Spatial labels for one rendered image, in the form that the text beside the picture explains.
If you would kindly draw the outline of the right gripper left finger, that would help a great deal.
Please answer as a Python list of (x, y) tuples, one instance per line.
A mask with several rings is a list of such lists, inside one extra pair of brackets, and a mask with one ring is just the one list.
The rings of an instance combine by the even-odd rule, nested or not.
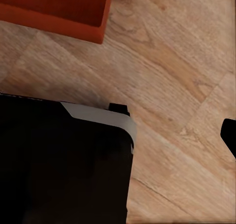
[(0, 124), (0, 177), (26, 137), (21, 119)]

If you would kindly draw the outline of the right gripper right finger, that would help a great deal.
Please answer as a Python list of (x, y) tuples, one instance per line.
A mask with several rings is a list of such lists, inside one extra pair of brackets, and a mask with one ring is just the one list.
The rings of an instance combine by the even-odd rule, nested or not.
[(236, 158), (236, 121), (226, 118), (220, 135)]

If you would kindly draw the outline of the storage box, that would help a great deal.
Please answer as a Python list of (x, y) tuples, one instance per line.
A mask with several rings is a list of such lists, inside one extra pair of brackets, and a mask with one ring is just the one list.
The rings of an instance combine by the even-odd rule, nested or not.
[(0, 20), (103, 43), (112, 0), (0, 0)]

